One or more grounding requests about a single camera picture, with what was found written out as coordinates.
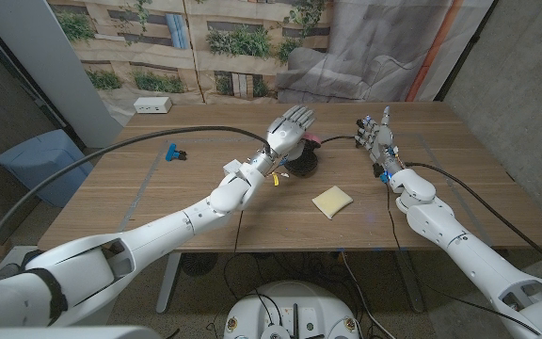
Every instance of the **printed backdrop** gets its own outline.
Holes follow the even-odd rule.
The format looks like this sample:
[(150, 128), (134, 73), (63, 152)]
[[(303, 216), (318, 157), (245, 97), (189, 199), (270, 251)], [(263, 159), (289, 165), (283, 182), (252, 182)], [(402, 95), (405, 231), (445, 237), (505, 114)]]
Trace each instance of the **printed backdrop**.
[(430, 101), (492, 0), (48, 0), (110, 114)]

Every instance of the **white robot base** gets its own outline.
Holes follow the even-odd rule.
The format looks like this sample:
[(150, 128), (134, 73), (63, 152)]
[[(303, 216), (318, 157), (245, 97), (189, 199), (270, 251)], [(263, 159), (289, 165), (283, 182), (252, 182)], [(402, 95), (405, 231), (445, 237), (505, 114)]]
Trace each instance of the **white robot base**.
[(224, 329), (225, 339), (359, 338), (358, 323), (342, 300), (300, 281), (256, 288), (233, 305)]

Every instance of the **white device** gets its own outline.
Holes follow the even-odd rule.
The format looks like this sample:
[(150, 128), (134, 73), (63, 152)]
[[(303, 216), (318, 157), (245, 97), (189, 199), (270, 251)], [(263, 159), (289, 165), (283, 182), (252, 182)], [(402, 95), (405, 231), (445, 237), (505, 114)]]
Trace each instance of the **white device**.
[(168, 97), (141, 97), (133, 106), (137, 113), (168, 113), (173, 104)]
[(357, 339), (359, 330), (342, 300), (312, 283), (287, 281), (268, 283), (240, 299), (228, 314), (223, 337)]

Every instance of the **white robotic arm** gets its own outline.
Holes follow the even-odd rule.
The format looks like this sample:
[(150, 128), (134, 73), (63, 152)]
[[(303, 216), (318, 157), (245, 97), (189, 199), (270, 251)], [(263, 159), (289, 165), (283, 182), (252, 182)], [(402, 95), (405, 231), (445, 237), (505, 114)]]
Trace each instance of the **white robotic arm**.
[(518, 270), (471, 234), (455, 219), (451, 207), (436, 197), (434, 186), (413, 169), (405, 168), (398, 148), (392, 145), (389, 116), (387, 107), (379, 127), (369, 118), (358, 121), (356, 140), (370, 152), (375, 165), (381, 166), (383, 171), (378, 176), (382, 181), (401, 193), (396, 205), (406, 214), (409, 226), (446, 251), (496, 311), (533, 329), (502, 317), (515, 338), (542, 334), (542, 279)]
[(0, 281), (0, 327), (68, 326), (93, 314), (147, 265), (244, 210), (278, 159), (299, 156), (298, 142), (313, 121), (306, 107), (291, 108), (269, 127), (271, 152), (259, 150), (209, 197), (132, 231), (88, 236), (48, 250), (25, 272)]

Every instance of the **table surface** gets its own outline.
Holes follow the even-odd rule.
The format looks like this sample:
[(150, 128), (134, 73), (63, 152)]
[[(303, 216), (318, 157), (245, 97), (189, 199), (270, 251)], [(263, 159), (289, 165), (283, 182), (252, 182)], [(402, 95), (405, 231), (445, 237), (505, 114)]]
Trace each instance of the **table surface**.
[[(444, 103), (390, 103), (394, 142), (404, 161), (449, 171), (542, 246), (542, 211), (506, 173)], [(168, 114), (135, 115), (117, 141), (145, 133), (193, 125), (226, 125), (264, 136), (266, 127), (291, 105), (173, 106)], [(311, 104), (317, 121), (310, 129), (321, 139), (353, 135), (355, 121), (380, 120), (386, 104)], [(186, 161), (167, 162), (171, 142), (188, 153)], [(208, 196), (223, 179), (223, 166), (244, 162), (260, 141), (231, 132), (197, 132), (157, 137), (106, 154), (39, 242), (49, 250), (87, 235), (128, 231)], [(387, 211), (387, 189), (372, 171), (372, 161), (354, 141), (337, 139), (315, 151), (319, 165), (309, 178), (267, 177), (250, 207), (220, 230), (199, 234), (178, 251), (394, 250)], [(529, 246), (457, 184), (430, 169), (415, 168), (437, 188), (455, 217), (496, 249)], [(338, 186), (353, 203), (333, 220), (311, 199)], [(403, 248), (437, 247), (415, 234), (394, 205), (396, 234)]]

